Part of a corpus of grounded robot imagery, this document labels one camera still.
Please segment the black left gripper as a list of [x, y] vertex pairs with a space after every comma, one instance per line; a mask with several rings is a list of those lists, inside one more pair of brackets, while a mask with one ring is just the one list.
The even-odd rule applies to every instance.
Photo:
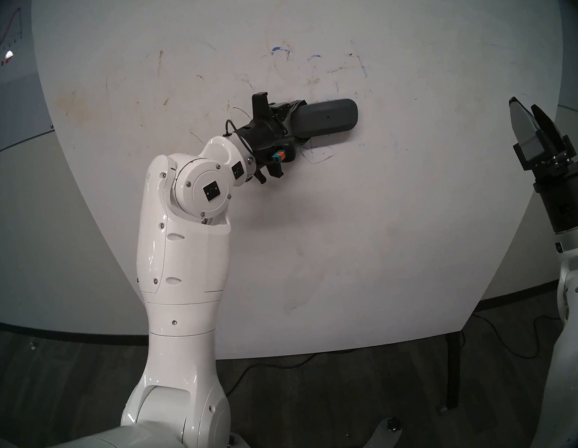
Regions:
[[262, 173], [265, 168], [272, 178], [283, 175], [282, 164], [293, 162], [310, 139], [298, 140], [288, 131], [290, 116], [305, 100], [269, 103], [266, 92], [252, 95], [252, 119], [236, 131], [254, 159], [253, 173], [260, 183], [266, 182]]

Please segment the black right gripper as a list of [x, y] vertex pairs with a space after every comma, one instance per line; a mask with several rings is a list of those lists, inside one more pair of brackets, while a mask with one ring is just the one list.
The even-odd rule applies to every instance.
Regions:
[[[511, 127], [517, 143], [513, 146], [523, 170], [535, 173], [533, 184], [546, 209], [554, 233], [578, 227], [578, 161], [548, 167], [546, 151], [555, 162], [568, 162], [577, 154], [567, 135], [561, 135], [554, 121], [536, 104], [532, 113], [516, 97], [509, 99]], [[537, 132], [541, 132], [542, 145]]]

